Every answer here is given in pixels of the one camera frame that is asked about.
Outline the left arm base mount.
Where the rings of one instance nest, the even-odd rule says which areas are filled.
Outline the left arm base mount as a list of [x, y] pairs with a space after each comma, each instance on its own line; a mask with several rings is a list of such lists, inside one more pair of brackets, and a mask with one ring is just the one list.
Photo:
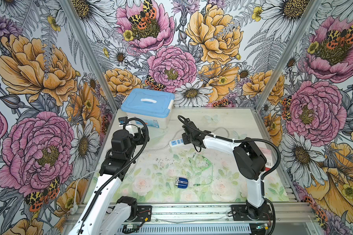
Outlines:
[[152, 218], [153, 207], [151, 205], [137, 206], [137, 211], [131, 215], [126, 222], [150, 222]]

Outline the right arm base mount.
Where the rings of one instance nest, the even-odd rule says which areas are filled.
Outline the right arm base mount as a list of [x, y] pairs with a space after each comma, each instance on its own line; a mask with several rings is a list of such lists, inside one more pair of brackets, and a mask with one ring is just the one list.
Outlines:
[[251, 204], [234, 204], [230, 206], [229, 215], [234, 221], [271, 221], [274, 218], [271, 207], [266, 203], [260, 208]]

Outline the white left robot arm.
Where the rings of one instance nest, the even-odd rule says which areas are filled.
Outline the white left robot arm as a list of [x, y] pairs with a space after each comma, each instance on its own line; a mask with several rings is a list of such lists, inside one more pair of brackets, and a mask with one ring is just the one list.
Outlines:
[[135, 134], [127, 129], [113, 133], [111, 149], [103, 161], [95, 189], [71, 235], [114, 235], [127, 220], [136, 218], [137, 200], [124, 196], [119, 199], [113, 211], [107, 214], [110, 202], [129, 169], [144, 151], [149, 141], [147, 127]]

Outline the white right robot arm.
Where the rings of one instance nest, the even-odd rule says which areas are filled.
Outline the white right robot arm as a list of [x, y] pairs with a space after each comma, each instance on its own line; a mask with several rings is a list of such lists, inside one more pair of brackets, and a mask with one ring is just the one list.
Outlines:
[[247, 184], [246, 208], [242, 213], [252, 220], [260, 219], [267, 210], [262, 180], [267, 159], [255, 141], [251, 138], [236, 141], [219, 137], [209, 131], [201, 131], [188, 118], [181, 115], [177, 118], [184, 130], [184, 144], [193, 144], [196, 148], [212, 149], [234, 157], [239, 173], [246, 178]]

